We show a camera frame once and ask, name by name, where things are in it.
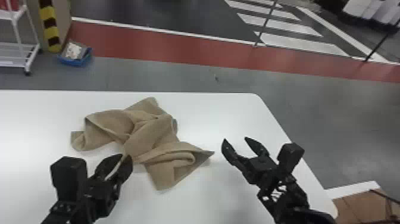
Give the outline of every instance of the floor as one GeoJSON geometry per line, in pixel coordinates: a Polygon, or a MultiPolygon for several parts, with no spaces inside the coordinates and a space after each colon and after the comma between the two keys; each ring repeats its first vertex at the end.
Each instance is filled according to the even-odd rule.
{"type": "Polygon", "coordinates": [[[258,26],[244,15],[265,13],[237,2],[254,9],[264,0],[154,1],[76,2],[70,37],[94,48],[92,61],[68,67],[44,53],[32,77],[0,68],[0,89],[252,92],[306,149],[325,188],[375,180],[400,198],[400,66],[340,55],[361,57],[368,46],[349,41],[323,13],[281,5],[299,20],[274,15],[267,34],[292,47],[253,48],[258,26]],[[297,32],[278,26],[286,23],[297,32]],[[299,42],[324,47],[298,49],[293,43],[299,42]]]}
{"type": "MultiPolygon", "coordinates": [[[[211,38],[254,42],[273,6],[270,0],[190,0],[190,1],[79,1],[72,15],[77,21],[121,23],[140,27],[207,35],[211,38]]],[[[365,37],[353,38],[328,22],[329,12],[279,3],[267,23],[261,42],[268,46],[311,51],[341,57],[364,58],[376,44],[365,37]]],[[[399,58],[378,50],[373,60],[399,62],[399,58]]]]}

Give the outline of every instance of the crumpled towel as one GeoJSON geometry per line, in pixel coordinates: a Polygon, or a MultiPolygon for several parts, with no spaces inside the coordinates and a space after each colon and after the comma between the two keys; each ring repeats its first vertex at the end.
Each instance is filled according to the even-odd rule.
{"type": "Polygon", "coordinates": [[[143,164],[157,190],[167,189],[214,154],[176,136],[177,123],[150,97],[125,110],[106,110],[85,117],[85,130],[72,132],[78,151],[93,150],[115,141],[134,164],[143,164]]]}

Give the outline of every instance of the black pole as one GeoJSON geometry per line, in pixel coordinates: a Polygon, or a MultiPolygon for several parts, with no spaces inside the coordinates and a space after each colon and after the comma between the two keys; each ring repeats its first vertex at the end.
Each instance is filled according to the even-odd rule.
{"type": "Polygon", "coordinates": [[[277,3],[278,3],[278,0],[275,0],[275,1],[274,1],[274,4],[273,4],[272,7],[271,7],[270,13],[268,13],[268,15],[267,15],[266,18],[265,18],[264,25],[262,26],[262,28],[261,28],[261,30],[260,30],[260,33],[258,34],[258,38],[257,38],[257,40],[255,41],[253,47],[256,47],[257,44],[260,42],[260,40],[261,40],[261,35],[262,35],[262,33],[264,33],[265,27],[267,26],[267,23],[268,23],[269,19],[271,18],[271,15],[272,15],[272,11],[274,11],[275,6],[276,6],[277,3]]]}
{"type": "MultiPolygon", "coordinates": [[[[397,21],[397,23],[395,24],[395,29],[397,29],[397,26],[400,24],[400,19],[397,21]]],[[[378,50],[378,48],[380,48],[380,46],[384,43],[384,41],[390,36],[390,34],[392,34],[391,31],[388,31],[387,34],[382,38],[382,40],[378,43],[378,45],[376,45],[376,47],[371,51],[371,53],[365,58],[364,61],[368,61],[371,56],[378,50]]]]}

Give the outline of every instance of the yellow and black striped pole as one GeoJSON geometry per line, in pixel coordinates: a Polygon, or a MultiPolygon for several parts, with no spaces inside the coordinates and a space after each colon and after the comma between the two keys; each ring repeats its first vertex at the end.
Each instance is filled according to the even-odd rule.
{"type": "Polygon", "coordinates": [[[60,33],[57,28],[57,18],[52,0],[39,0],[39,14],[43,21],[44,36],[47,39],[50,52],[61,51],[60,33]]]}

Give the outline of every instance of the crosswalk stripe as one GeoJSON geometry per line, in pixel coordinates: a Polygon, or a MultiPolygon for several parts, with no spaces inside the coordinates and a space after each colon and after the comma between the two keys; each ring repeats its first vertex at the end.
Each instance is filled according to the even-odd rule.
{"type": "MultiPolygon", "coordinates": [[[[269,0],[246,0],[246,1],[248,1],[248,2],[257,2],[257,3],[266,4],[266,5],[273,5],[274,4],[273,1],[269,1],[269,0]]],[[[276,4],[276,8],[282,8],[282,6],[277,3],[276,4]]]]}
{"type": "MultiPolygon", "coordinates": [[[[238,13],[238,16],[245,23],[253,24],[253,25],[257,25],[257,26],[262,26],[265,22],[264,18],[257,17],[257,16],[246,15],[246,14],[242,14],[242,13],[238,13]]],[[[299,25],[299,24],[287,23],[287,22],[283,22],[283,21],[269,20],[267,23],[267,27],[280,29],[280,30],[287,30],[290,32],[314,35],[314,36],[322,36],[321,34],[319,34],[319,32],[315,31],[311,27],[303,26],[303,25],[299,25]]]]}
{"type": "Polygon", "coordinates": [[[307,41],[303,39],[290,38],[287,36],[273,35],[269,33],[263,33],[261,40],[270,46],[279,46],[282,48],[297,49],[302,51],[312,51],[324,54],[335,54],[340,56],[349,56],[346,52],[342,51],[334,44],[322,43],[316,41],[307,41]]]}
{"type": "MultiPolygon", "coordinates": [[[[256,12],[256,13],[264,13],[264,14],[270,13],[270,9],[269,8],[264,8],[264,7],[260,7],[260,6],[250,5],[250,4],[231,1],[231,0],[225,0],[225,1],[232,8],[239,8],[239,9],[242,9],[242,10],[253,11],[253,12],[256,12]]],[[[288,13],[288,12],[281,11],[281,10],[274,10],[272,12],[272,15],[278,16],[278,17],[283,17],[283,18],[291,18],[292,20],[300,20],[299,18],[297,18],[292,13],[288,13]]]]}

